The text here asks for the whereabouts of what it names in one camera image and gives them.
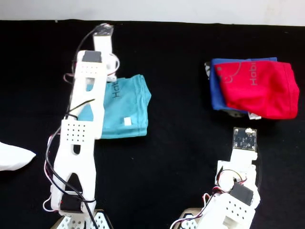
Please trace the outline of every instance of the teal cloth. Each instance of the teal cloth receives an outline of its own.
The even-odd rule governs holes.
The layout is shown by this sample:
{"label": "teal cloth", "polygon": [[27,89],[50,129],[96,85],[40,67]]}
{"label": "teal cloth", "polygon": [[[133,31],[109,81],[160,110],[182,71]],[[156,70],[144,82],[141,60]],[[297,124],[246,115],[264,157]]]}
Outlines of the teal cloth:
{"label": "teal cloth", "polygon": [[[123,138],[145,136],[147,134],[147,106],[151,98],[142,75],[132,78],[119,78],[107,83],[104,98],[104,123],[101,138]],[[132,125],[124,124],[124,118],[130,117]],[[78,120],[92,121],[93,113],[89,104],[84,106]]]}

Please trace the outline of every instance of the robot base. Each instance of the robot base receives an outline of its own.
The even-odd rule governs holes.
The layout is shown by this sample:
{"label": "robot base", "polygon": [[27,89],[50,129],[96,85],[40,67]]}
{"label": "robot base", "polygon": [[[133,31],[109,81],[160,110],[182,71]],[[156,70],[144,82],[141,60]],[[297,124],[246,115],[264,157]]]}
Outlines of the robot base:
{"label": "robot base", "polygon": [[[188,218],[197,215],[201,211],[201,208],[188,208],[179,217]],[[190,221],[185,221],[182,223],[177,223],[173,229],[197,229],[199,219],[192,219]]]}
{"label": "robot base", "polygon": [[[104,213],[103,210],[95,210],[94,211],[95,216],[94,220],[97,224],[97,226],[100,229],[113,229],[107,215]],[[83,229],[84,228],[84,222],[81,221],[75,221],[71,219],[71,217],[61,217],[54,225],[51,227],[51,229]],[[89,229],[95,229],[93,223],[91,223]]]}

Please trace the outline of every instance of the white cloth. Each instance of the white cloth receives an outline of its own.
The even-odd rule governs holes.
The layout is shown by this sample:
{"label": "white cloth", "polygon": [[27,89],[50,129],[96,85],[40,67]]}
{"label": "white cloth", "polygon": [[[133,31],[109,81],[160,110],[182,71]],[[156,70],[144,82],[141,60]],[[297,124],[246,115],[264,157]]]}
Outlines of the white cloth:
{"label": "white cloth", "polygon": [[0,142],[0,171],[22,168],[35,156],[30,150]]}

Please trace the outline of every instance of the blue cloth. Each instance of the blue cloth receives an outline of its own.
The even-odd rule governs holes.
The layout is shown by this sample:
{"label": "blue cloth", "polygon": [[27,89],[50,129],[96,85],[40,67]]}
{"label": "blue cloth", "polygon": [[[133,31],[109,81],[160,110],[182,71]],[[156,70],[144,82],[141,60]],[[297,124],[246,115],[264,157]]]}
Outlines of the blue cloth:
{"label": "blue cloth", "polygon": [[[105,116],[101,138],[123,138],[144,136],[147,134],[147,106],[151,98],[142,75],[132,78],[119,78],[107,83],[104,98]],[[132,125],[125,125],[124,118],[130,117]],[[81,111],[78,120],[92,121],[90,105]]]}
{"label": "blue cloth", "polygon": [[245,61],[277,61],[277,58],[270,57],[270,58],[246,59],[246,60],[221,59],[221,58],[212,59],[209,78],[210,78],[210,91],[211,91],[212,107],[214,110],[234,110],[234,109],[226,106],[225,99],[224,99],[224,96],[223,96],[223,93],[221,91],[221,87],[219,84],[219,79],[215,72],[215,68],[214,68],[215,64],[230,63],[230,62],[245,62]]}

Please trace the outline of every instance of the red cloth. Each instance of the red cloth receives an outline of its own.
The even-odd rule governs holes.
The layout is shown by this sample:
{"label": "red cloth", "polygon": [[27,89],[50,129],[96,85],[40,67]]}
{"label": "red cloth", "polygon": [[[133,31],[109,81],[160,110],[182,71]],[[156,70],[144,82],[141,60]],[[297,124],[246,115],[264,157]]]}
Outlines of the red cloth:
{"label": "red cloth", "polygon": [[299,88],[291,65],[273,61],[216,64],[226,105],[264,118],[297,115]]}

